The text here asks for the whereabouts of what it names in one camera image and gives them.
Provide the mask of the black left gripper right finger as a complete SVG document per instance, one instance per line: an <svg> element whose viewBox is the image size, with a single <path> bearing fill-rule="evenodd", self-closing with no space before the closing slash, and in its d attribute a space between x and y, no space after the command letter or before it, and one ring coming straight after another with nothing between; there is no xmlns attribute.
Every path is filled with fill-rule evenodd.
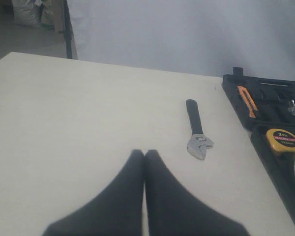
<svg viewBox="0 0 295 236"><path fill-rule="evenodd" d="M194 197L156 150L145 154L145 189L151 236L247 236L246 228Z"/></svg>

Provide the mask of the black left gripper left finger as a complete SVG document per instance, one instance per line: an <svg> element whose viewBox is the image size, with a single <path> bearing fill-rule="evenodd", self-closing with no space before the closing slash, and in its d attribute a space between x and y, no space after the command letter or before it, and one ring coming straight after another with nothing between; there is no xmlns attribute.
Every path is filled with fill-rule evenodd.
<svg viewBox="0 0 295 236"><path fill-rule="evenodd" d="M46 236L140 236L144 154L135 149L113 181L94 199L50 224Z"/></svg>

